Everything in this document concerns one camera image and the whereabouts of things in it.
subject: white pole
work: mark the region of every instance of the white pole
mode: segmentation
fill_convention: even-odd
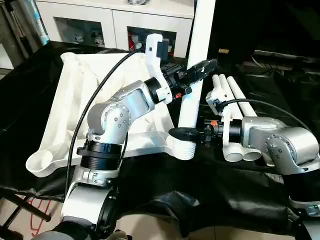
[[[235,79],[232,76],[229,76],[227,78],[227,81],[228,81],[229,86],[230,86],[236,99],[245,99],[246,98],[246,96],[241,91],[240,87],[238,86],[238,84],[236,83]],[[239,102],[239,106],[245,116],[247,116],[247,117],[256,117],[257,116],[255,110],[252,108],[250,103]]]
[[[197,1],[187,68],[207,59],[215,5],[216,0]],[[183,96],[178,127],[196,127],[202,85],[203,80],[191,84],[192,93]],[[194,157],[196,150],[194,142],[176,138],[171,141],[171,136],[168,138],[167,143],[173,143],[172,153],[176,158],[189,160]]]

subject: table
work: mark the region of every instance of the table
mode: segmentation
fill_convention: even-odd
[[[60,55],[100,50],[51,41],[0,80],[0,189],[63,201],[66,169],[38,178],[26,170],[25,162],[42,140],[63,67]],[[228,67],[218,72],[232,73],[248,98],[293,112],[320,139],[319,76],[232,64]],[[212,81],[207,79],[201,104],[206,104],[204,97],[212,87]],[[200,106],[199,119],[212,118],[204,105]],[[175,126],[179,108],[179,102],[168,105]],[[295,124],[265,106],[254,109],[260,116],[270,115],[288,125]],[[174,216],[179,219],[182,236],[212,225],[291,234],[288,194],[278,181],[279,176],[271,175],[274,173],[259,161],[226,162],[218,146],[198,145],[195,158],[189,161],[165,153],[130,157],[120,170],[119,211],[121,215],[143,212]]]

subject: floor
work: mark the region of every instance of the floor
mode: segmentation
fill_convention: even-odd
[[[60,221],[62,204],[55,201],[41,201],[32,199],[32,205],[43,212],[50,213],[50,222],[41,221],[38,217],[32,216],[29,212],[21,210],[18,216],[10,225],[9,229],[19,232],[24,240],[30,240],[35,235],[53,229]],[[16,205],[5,200],[0,200],[0,224],[3,225]],[[181,240],[174,224],[169,220],[159,219],[148,215],[128,215],[117,222],[116,229],[125,231],[134,240]],[[260,233],[233,227],[206,227],[192,232],[189,235],[192,240],[294,240],[294,237],[279,236],[268,233]]]

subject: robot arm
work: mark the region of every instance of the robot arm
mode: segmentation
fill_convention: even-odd
[[[182,141],[202,142],[206,147],[222,138],[224,122],[205,120],[204,128],[173,128],[169,134]],[[296,214],[296,239],[316,240],[320,236],[320,158],[315,136],[301,127],[290,127],[271,117],[244,117],[229,128],[233,142],[262,152],[282,175],[289,203]]]

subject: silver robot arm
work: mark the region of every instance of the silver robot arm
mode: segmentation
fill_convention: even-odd
[[[155,102],[148,86],[141,80],[136,81],[90,109],[87,139],[99,143],[123,144],[132,123],[153,109]]]
[[[218,120],[205,120],[201,129],[178,127],[169,131],[177,139],[204,143],[206,147],[216,145],[223,133],[224,122]],[[296,239],[320,239],[320,158],[316,137],[302,127],[290,127],[271,117],[247,116],[230,123],[229,137],[245,148],[260,150],[282,175],[295,213]]]

